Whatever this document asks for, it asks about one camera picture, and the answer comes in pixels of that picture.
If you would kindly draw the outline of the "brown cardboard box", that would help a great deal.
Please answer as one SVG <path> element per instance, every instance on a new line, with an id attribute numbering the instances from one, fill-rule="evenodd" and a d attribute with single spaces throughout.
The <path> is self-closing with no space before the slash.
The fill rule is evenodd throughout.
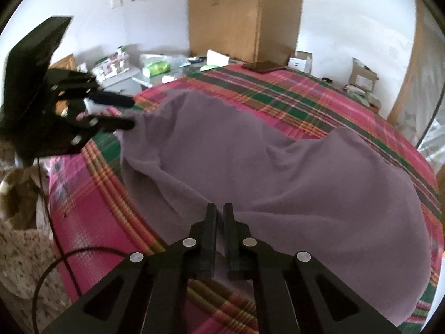
<path id="1" fill-rule="evenodd" d="M 352 58 L 352 73 L 348 80 L 350 85 L 372 93 L 378 79 L 378 75 L 374 71 L 359 59 Z"/>

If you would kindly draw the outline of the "cluttered side table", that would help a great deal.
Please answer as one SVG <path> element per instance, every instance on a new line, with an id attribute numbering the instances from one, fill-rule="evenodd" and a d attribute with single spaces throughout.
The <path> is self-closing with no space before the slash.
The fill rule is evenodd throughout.
<path id="1" fill-rule="evenodd" d="M 156 77 L 145 77 L 142 72 L 144 64 L 159 60 L 166 60 L 170 64 L 170 71 Z M 105 91 L 135 95 L 141 90 L 155 85 L 173 82 L 194 72 L 226 67 L 229 63 L 229 57 L 209 51 L 205 56 L 194 57 L 187 57 L 182 54 L 142 54 L 140 62 L 136 66 L 130 63 L 130 57 L 126 51 L 119 51 L 95 62 L 89 72 Z"/>

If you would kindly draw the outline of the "white cardboard box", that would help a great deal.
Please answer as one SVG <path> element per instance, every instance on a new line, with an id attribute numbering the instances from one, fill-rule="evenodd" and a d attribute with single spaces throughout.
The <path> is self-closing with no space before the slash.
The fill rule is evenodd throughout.
<path id="1" fill-rule="evenodd" d="M 287 66 L 310 75 L 312 71 L 312 60 L 312 53 L 296 51 L 295 54 L 289 58 Z"/>

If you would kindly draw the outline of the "plastic door curtain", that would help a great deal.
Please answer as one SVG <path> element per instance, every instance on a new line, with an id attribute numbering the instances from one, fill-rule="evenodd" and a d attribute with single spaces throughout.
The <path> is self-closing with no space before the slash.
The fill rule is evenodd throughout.
<path id="1" fill-rule="evenodd" d="M 396 129 L 438 172 L 444 165 L 444 33 L 422 0 Z"/>

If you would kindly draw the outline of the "wooden wardrobe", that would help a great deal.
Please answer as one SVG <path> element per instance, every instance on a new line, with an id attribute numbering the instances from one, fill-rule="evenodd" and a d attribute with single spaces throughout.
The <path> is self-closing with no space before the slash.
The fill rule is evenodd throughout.
<path id="1" fill-rule="evenodd" d="M 300 32 L 302 0 L 189 0 L 189 47 L 244 62 L 287 64 Z"/>

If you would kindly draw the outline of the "green tissue pack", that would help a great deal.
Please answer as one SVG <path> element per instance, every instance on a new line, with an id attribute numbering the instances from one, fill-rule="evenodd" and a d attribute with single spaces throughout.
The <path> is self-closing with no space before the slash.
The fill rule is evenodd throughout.
<path id="1" fill-rule="evenodd" d="M 147 78 L 156 77 L 170 71 L 170 64 L 166 60 L 159 60 L 152 63 L 145 63 L 142 69 L 143 75 Z"/>

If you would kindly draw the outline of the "purple fleece garment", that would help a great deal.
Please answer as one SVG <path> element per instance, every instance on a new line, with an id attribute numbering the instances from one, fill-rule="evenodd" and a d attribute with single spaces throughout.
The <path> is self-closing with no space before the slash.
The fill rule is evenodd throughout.
<path id="1" fill-rule="evenodd" d="M 310 252 L 394 325 L 410 317 L 430 276 L 421 202 L 408 174 L 355 131 L 291 139 L 196 90 L 170 90 L 154 111 L 130 117 L 124 186 L 166 244 L 184 238 L 208 204 L 230 203 L 253 237 Z"/>

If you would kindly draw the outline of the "dark smartphone on bed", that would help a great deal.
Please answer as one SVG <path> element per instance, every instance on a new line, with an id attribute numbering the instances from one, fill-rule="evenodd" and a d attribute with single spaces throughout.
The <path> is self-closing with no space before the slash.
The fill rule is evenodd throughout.
<path id="1" fill-rule="evenodd" d="M 263 75 L 263 74 L 267 74 L 270 72 L 275 72 L 275 71 L 284 69 L 285 66 L 278 64 L 278 63 L 271 62 L 270 60 L 265 60 L 265 61 L 256 61 L 256 62 L 252 62 L 252 63 L 244 63 L 241 66 L 241 68 Z"/>

